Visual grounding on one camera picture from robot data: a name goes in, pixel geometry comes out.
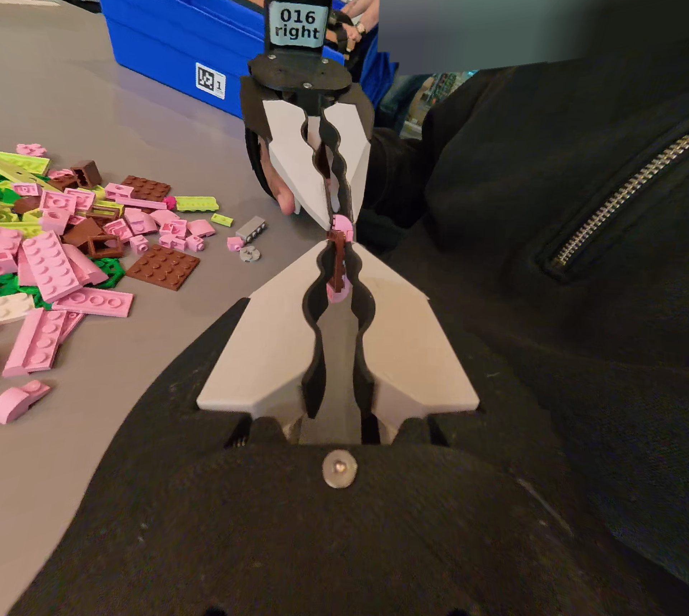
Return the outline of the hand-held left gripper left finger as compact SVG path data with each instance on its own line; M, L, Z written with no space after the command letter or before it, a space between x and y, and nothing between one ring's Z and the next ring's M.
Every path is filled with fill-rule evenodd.
M326 367L318 320L329 306L332 244L317 243L251 294L196 403L212 412L273 418L290 429L314 419Z

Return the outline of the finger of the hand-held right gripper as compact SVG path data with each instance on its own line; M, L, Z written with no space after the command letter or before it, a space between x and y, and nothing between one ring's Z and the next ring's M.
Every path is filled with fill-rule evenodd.
M363 205L371 144L355 104L336 103L322 112L320 136L333 156L340 210L357 221Z
M315 150L303 136L306 112L283 100L264 100L270 129L268 141L272 166L292 191L297 203L323 229L332 226L332 209L323 175L315 166Z

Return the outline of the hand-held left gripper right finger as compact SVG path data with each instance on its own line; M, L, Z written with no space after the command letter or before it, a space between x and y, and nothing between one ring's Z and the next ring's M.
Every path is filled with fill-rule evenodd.
M362 353L382 443L392 443L409 418L474 412L479 397L426 295L361 244L352 248L361 262L357 280L374 304Z

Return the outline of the pink rounded tile block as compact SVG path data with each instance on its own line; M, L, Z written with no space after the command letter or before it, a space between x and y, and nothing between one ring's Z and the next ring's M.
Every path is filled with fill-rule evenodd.
M347 276L345 252L346 244L352 243L353 237L354 228L351 221L344 215L334 215L332 229L327 234L327 240L331 241L335 248L333 275L326 286L330 303L344 301L351 290L351 283Z

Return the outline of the pile of mixed toy bricks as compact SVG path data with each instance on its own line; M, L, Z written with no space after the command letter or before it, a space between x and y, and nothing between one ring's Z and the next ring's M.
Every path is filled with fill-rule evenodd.
M127 318L133 295L116 286L153 244L195 256L218 231L215 197L133 199L129 175L103 178L93 160L50 166L40 144L1 151L1 324L19 324L3 378L50 370L87 316Z

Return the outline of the person's right forearm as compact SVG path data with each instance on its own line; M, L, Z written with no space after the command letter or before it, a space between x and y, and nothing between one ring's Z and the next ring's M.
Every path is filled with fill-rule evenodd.
M362 209L409 229L425 211L425 188L436 161L425 133L401 138L391 129L374 128Z

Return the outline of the person's right hand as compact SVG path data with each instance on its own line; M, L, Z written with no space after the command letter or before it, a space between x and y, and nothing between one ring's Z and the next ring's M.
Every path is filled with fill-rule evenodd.
M300 204L295 199L294 193L273 167L265 140L259 137L258 145L261 156L261 169L271 195L280 207L280 211L286 216L298 215L300 213Z

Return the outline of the person's black jacket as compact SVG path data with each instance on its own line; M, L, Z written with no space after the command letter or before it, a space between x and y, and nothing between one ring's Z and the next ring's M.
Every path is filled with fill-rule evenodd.
M548 413L663 614L688 614L688 39L480 70L426 115L437 161L391 265Z

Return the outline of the brown square studded plate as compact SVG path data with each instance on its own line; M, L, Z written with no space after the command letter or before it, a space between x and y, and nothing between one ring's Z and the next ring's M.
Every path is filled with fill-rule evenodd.
M171 186L167 183L133 175L127 176L121 185L132 189L131 198L145 201L161 202L171 191Z
M199 263L197 257L153 244L125 276L177 292Z

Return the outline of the blue plastic bin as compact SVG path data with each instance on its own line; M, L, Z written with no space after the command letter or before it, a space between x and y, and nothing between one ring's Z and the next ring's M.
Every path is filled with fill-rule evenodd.
M231 0L100 0L118 64L238 119L264 12Z

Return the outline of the small pink curved brick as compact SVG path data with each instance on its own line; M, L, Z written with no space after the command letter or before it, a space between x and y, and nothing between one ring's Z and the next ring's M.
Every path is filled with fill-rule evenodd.
M9 424L22 417L32 405L50 393L51 387L32 380L19 387L11 387L1 394L1 424Z

